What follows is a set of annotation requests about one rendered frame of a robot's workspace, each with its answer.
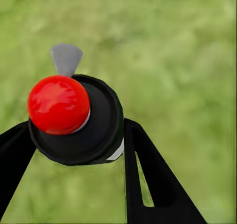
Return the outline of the pesticide atomizer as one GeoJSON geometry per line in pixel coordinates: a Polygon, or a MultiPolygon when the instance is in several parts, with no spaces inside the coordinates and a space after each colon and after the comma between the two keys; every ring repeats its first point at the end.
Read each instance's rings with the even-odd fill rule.
{"type": "Polygon", "coordinates": [[[34,85],[28,95],[28,125],[37,149],[67,166],[111,163],[124,151],[124,113],[103,80],[75,74],[82,50],[65,43],[50,49],[58,75],[34,85]]]}

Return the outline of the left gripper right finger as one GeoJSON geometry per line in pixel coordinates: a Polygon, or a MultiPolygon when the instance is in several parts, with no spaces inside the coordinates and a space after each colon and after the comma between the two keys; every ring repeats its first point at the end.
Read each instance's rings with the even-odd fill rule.
{"type": "Polygon", "coordinates": [[[142,126],[125,117],[127,224],[207,224],[142,126]],[[154,207],[143,204],[135,153],[154,207]]]}

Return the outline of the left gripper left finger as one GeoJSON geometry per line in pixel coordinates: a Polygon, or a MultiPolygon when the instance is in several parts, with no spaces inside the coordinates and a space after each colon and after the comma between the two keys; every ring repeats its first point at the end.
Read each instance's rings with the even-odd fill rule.
{"type": "Polygon", "coordinates": [[[0,135],[0,220],[36,148],[28,121],[0,135]]]}

